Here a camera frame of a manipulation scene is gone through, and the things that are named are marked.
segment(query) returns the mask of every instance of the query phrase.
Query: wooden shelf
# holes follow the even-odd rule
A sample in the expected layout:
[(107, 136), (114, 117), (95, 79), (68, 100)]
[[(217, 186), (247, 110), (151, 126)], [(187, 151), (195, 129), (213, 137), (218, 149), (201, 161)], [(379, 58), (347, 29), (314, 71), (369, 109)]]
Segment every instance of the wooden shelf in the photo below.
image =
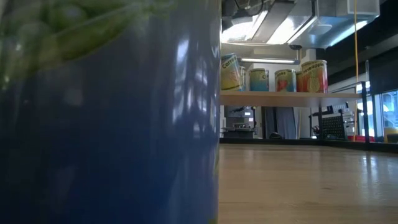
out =
[(265, 91), (221, 91), (221, 105), (319, 107), (360, 100), (354, 93), (282, 93)]

